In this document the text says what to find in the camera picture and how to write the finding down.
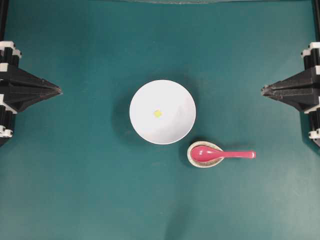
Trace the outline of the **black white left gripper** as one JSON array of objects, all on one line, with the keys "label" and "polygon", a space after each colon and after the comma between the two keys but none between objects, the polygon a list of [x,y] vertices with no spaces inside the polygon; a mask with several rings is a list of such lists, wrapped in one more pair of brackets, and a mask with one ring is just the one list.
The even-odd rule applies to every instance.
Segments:
[{"label": "black white left gripper", "polygon": [[[22,53],[13,41],[0,42],[0,137],[11,138],[14,134],[15,118],[31,105],[61,95],[61,88],[20,68]],[[45,95],[10,94],[10,82],[14,85],[53,89],[57,92]]]}]

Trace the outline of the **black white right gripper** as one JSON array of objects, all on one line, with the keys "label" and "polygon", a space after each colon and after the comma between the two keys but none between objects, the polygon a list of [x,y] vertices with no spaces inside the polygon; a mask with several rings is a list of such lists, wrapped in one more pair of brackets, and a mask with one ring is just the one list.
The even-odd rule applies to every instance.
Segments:
[{"label": "black white right gripper", "polygon": [[311,42],[301,53],[304,71],[265,85],[261,95],[304,112],[309,120],[308,137],[320,138],[320,42]]}]

